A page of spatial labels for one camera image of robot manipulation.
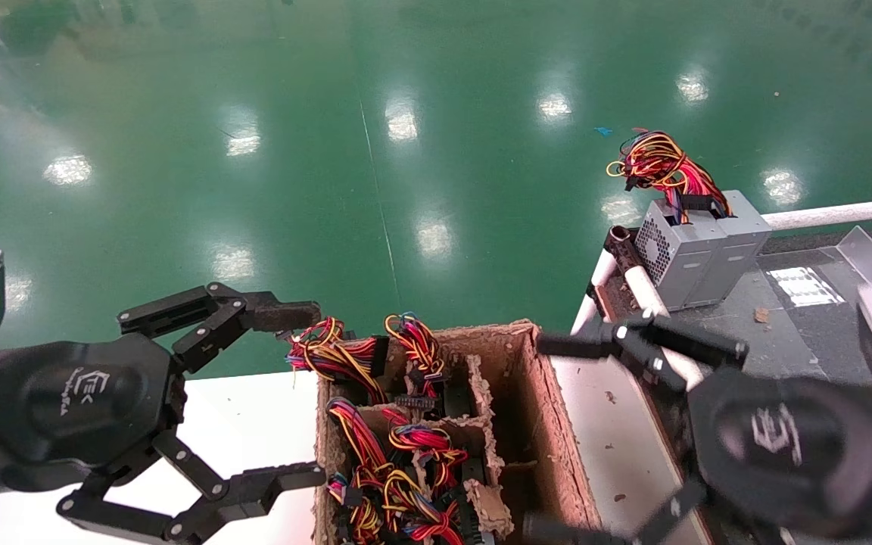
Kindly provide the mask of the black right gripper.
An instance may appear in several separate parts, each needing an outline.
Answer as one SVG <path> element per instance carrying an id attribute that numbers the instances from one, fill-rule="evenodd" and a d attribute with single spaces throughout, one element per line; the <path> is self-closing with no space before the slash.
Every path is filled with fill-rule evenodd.
<path id="1" fill-rule="evenodd" d="M 851 534 L 872 494 L 872 403 L 862 387 L 816 377 L 721 369 L 690 390 L 690 428 L 705 483 L 738 513 L 820 536 Z M 532 543 L 664 544 L 709 489 L 685 483 L 633 536 L 528 514 Z"/>

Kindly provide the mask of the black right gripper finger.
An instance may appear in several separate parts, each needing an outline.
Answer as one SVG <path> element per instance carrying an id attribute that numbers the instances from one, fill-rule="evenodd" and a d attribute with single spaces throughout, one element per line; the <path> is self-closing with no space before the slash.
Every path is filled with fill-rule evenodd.
<path id="1" fill-rule="evenodd" d="M 749 354 L 749 345 L 741 339 L 653 310 L 592 325 L 578 335 L 544 332 L 537 338 L 537 352 L 595 361 L 613 357 L 634 376 L 653 377 L 672 392 L 685 392 L 700 381 L 700 363 L 712 369 L 742 369 Z"/>

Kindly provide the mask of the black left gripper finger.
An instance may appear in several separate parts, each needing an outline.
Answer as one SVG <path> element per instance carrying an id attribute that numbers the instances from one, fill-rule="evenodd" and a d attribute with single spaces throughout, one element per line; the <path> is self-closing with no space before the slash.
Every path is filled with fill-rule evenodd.
<path id="1" fill-rule="evenodd" d="M 173 359 L 183 372 L 200 372 L 249 331 L 285 335 L 321 321 L 315 301 L 280 301 L 272 292 L 239 292 L 212 282 L 128 308 L 118 316 L 121 334 L 159 338 L 190 328 L 174 342 Z"/>

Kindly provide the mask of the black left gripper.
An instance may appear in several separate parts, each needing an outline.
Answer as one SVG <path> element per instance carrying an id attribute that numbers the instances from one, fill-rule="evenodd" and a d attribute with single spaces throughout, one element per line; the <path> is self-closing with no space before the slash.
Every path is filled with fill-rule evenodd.
<path id="1" fill-rule="evenodd" d="M 317 462 L 224 479 L 174 432 L 185 379 L 143 335 L 103 344 L 0 350 L 0 493 L 51 492 L 83 482 L 56 513 L 80 530 L 145 544 L 204 544 L 225 525 L 264 517 L 280 494 L 325 484 Z M 106 494 L 165 459 L 200 496 L 170 516 Z"/>

